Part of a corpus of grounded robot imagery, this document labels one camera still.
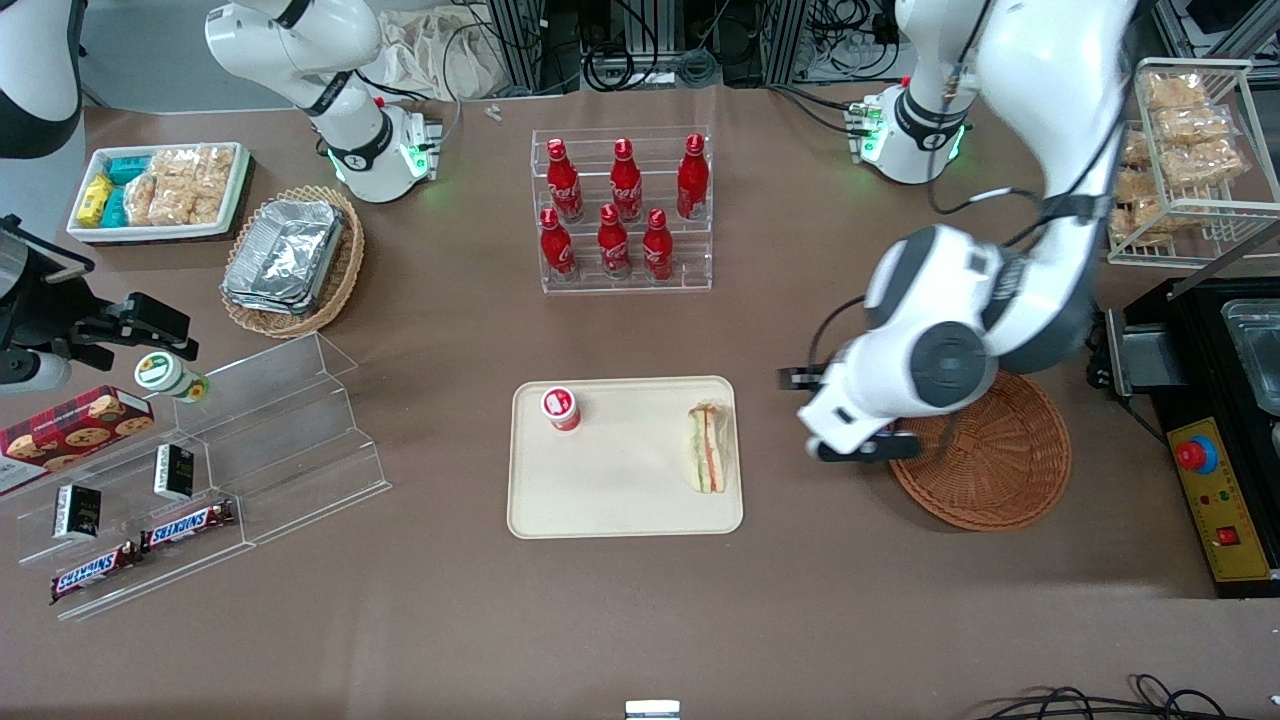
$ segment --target coca-cola bottle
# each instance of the coca-cola bottle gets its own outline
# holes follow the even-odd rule
[[[609,173],[613,186],[613,204],[618,206],[618,217],[623,223],[640,219],[644,200],[640,197],[640,168],[631,158],[631,141],[621,137],[613,143],[613,170]]]
[[[618,209],[612,202],[600,208],[600,260],[609,279],[625,281],[631,277],[631,258],[627,256],[627,229],[618,222]]]
[[[676,172],[676,213],[686,220],[701,220],[707,217],[707,186],[712,172],[703,156],[705,149],[707,138],[695,132],[685,138],[685,158]]]
[[[550,270],[552,282],[570,283],[577,279],[577,261],[573,260],[573,243],[559,224],[559,217],[553,208],[544,208],[538,218],[543,225],[543,258]]]
[[[671,252],[675,242],[667,229],[667,214],[660,208],[649,210],[649,229],[644,232],[644,272],[649,282],[663,284],[671,279]]]
[[[563,222],[576,223],[582,219],[582,184],[577,181],[577,168],[570,161],[564,150],[564,141],[558,137],[548,140],[547,156],[552,160],[547,168],[552,202],[556,204]]]

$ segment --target table surface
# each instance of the table surface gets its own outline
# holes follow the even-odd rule
[[[856,97],[845,87],[833,96]],[[815,323],[861,292],[886,247],[936,222],[920,187],[850,164],[835,132],[764,91],[596,95],[468,105],[440,179],[357,204],[369,252],[325,331],[361,368],[357,421],[390,492],[83,623],[47,577],[0,565],[0,712],[22,717],[616,717],[675,697],[719,717],[954,717],[1032,687],[1132,697],[1130,673],[1274,716],[1280,606],[1213,601],[1167,450],[1084,382],[1084,357],[1034,377],[1074,466],[1059,506],[1009,534],[936,520],[879,466],[804,454],[804,397],[774,389]],[[433,106],[436,115],[452,108]],[[982,108],[943,202],[1038,186]],[[297,111],[87,114],[90,149],[246,143],[250,206],[335,184]],[[531,231],[534,129],[705,123],[716,142],[710,293],[543,296]],[[1007,237],[1016,197],[950,220]],[[60,238],[61,242],[72,242]],[[151,293],[192,316],[197,369],[273,341],[218,295],[228,243],[104,249],[102,297]],[[1165,273],[1105,268],[1123,305]],[[836,323],[831,343],[860,319]],[[0,423],[58,395],[5,398]],[[745,520],[727,536],[520,541],[506,525],[509,407],[534,379],[718,374],[736,389]]]

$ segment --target cookie box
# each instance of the cookie box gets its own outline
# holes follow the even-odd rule
[[[82,225],[76,219],[76,209],[84,200],[90,183],[99,173],[104,172],[115,158],[136,158],[155,155],[159,150],[193,150],[200,143],[189,145],[138,145],[133,147],[104,147],[95,150],[84,169],[84,179],[81,181],[79,191],[76,193],[76,204],[72,205],[72,214],[67,218],[67,234],[83,242],[84,245],[128,245],[128,243],[155,243],[164,241],[183,241],[193,237],[207,237],[223,234],[232,227],[239,204],[241,190],[244,186],[244,177],[248,172],[250,151],[239,142],[206,142],[214,147],[225,147],[236,151],[232,160],[230,176],[227,179],[227,190],[223,191],[221,208],[218,219],[212,223],[180,224],[180,225],[131,225],[123,228],[90,228]]]
[[[0,496],[150,429],[151,405],[101,386],[0,432]]]

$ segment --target round wicker tray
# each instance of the round wicker tray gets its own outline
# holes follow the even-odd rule
[[[356,217],[356,209],[351,206],[351,202],[328,187],[307,186],[285,190],[271,200],[268,200],[268,202],[273,200],[324,200],[334,208],[342,209],[347,215],[347,223],[338,241],[340,245],[334,252],[333,263],[329,265],[329,275],[325,278],[324,287],[320,291],[320,305],[312,313],[307,315],[284,315],[280,313],[250,310],[233,304],[227,296],[223,296],[223,305],[237,325],[269,337],[288,340],[328,325],[342,311],[343,305],[347,304],[347,299],[351,297],[351,291],[356,287],[356,275],[360,274],[360,264],[365,259],[365,231],[360,227],[360,218]],[[259,213],[265,206],[266,202],[259,206],[257,210],[253,210],[253,214],[241,227],[239,234],[236,236],[236,245],[232,246],[230,256],[227,259],[228,266],[236,260],[236,254],[239,252],[250,225],[253,224],[253,220],[257,219]]]
[[[908,418],[914,460],[890,466],[925,510],[968,530],[1025,528],[1053,509],[1071,475],[1071,443],[1057,407],[1030,380],[1001,372],[957,418]]]

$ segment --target beige tray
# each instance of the beige tray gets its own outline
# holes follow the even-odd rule
[[[582,424],[552,427],[541,395],[573,391]],[[728,407],[724,492],[694,489],[689,410]],[[742,521],[733,386],[724,378],[532,382],[511,401],[507,527],[518,538],[722,534]]]

